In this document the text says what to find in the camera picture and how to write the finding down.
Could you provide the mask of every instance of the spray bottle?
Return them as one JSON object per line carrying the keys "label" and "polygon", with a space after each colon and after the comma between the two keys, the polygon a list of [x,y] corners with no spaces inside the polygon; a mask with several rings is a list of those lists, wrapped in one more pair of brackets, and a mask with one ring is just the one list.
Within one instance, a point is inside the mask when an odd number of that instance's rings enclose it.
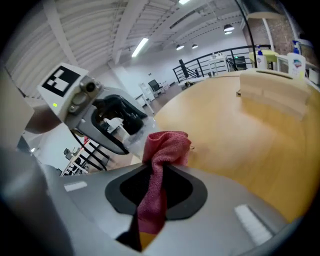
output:
{"label": "spray bottle", "polygon": [[256,62],[258,69],[266,70],[268,68],[267,58],[263,55],[260,45],[258,46],[258,55],[256,56]]}
{"label": "spray bottle", "polygon": [[288,53],[288,73],[294,78],[305,77],[306,72],[306,58],[300,53],[300,42],[293,40],[293,52]]}

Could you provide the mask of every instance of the camera lens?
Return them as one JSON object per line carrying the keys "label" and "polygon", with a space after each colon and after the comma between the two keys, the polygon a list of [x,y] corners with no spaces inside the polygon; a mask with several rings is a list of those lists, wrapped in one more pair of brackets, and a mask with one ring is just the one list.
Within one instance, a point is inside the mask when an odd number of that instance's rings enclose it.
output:
{"label": "camera lens", "polygon": [[93,83],[93,82],[90,82],[90,83],[88,83],[87,85],[86,85],[86,91],[88,92],[88,93],[91,93],[91,92],[93,92],[94,90],[95,90],[95,88],[96,88],[96,85]]}

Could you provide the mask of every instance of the pink towel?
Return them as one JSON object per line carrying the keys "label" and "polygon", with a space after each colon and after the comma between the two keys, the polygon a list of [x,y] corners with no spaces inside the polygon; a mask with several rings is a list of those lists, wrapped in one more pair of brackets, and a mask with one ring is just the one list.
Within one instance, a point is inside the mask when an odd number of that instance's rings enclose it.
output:
{"label": "pink towel", "polygon": [[162,188],[163,164],[186,165],[190,144],[188,134],[183,131],[161,131],[148,136],[142,162],[151,161],[153,173],[148,191],[137,209],[140,232],[157,234],[164,226],[167,197]]}

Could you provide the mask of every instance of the soap bottle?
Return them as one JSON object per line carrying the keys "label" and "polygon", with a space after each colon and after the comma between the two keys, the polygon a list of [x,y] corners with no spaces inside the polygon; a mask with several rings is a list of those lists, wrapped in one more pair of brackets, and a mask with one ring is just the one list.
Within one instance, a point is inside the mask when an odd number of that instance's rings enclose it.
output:
{"label": "soap bottle", "polygon": [[306,58],[300,55],[299,51],[299,41],[293,40],[294,48],[293,52],[288,53],[288,73],[294,78],[305,77],[306,72]]}
{"label": "soap bottle", "polygon": [[258,46],[258,55],[256,56],[256,65],[258,69],[266,70],[268,68],[267,58],[263,55],[260,45]]}

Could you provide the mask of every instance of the office chair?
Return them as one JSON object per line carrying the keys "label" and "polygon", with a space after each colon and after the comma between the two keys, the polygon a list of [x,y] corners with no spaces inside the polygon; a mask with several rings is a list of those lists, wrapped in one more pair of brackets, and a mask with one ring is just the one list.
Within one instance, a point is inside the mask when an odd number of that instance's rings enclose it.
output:
{"label": "office chair", "polygon": [[150,85],[154,96],[159,96],[162,93],[166,93],[162,84],[158,83],[156,80],[152,80],[151,82],[148,82],[148,84]]}

